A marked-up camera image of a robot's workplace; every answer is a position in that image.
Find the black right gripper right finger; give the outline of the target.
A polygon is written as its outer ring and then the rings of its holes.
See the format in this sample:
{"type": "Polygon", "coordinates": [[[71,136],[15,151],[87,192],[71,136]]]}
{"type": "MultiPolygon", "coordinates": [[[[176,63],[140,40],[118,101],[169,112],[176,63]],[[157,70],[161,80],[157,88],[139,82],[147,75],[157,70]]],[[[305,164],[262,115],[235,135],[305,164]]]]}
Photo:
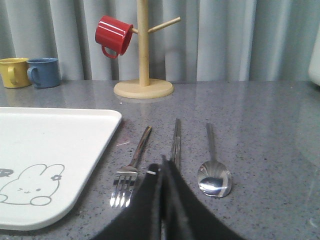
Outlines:
{"type": "Polygon", "coordinates": [[[193,194],[176,165],[162,156],[162,215],[167,240],[242,240],[193,194]]]}

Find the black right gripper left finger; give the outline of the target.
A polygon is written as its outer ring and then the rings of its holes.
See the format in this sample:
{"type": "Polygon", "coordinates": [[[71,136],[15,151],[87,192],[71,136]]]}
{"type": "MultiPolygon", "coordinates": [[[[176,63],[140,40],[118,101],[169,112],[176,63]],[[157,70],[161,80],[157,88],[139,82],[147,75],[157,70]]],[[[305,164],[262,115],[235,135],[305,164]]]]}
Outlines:
{"type": "Polygon", "coordinates": [[[111,221],[95,240],[161,239],[162,172],[158,164],[148,167],[144,180],[130,204],[111,221]]]}

